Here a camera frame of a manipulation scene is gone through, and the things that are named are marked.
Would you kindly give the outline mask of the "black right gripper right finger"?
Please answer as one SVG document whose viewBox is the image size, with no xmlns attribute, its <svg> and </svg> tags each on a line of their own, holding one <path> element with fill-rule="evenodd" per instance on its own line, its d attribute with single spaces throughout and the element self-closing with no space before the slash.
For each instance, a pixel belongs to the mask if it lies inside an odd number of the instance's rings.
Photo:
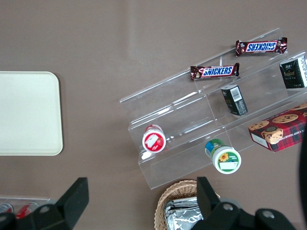
<svg viewBox="0 0 307 230">
<path fill-rule="evenodd" d="M 197 178 L 197 202 L 203 216 L 193 230 L 294 230 L 281 212 L 261 208 L 251 215 L 235 204 L 222 202 L 206 177 Z"/>
</svg>

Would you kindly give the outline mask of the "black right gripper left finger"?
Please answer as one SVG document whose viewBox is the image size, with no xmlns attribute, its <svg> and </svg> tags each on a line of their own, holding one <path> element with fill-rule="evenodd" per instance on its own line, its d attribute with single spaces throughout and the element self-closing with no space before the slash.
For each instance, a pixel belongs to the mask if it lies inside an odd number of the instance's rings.
<svg viewBox="0 0 307 230">
<path fill-rule="evenodd" d="M 88 179 L 78 178 L 57 200 L 0 199 L 2 230 L 72 230 L 89 203 Z"/>
</svg>

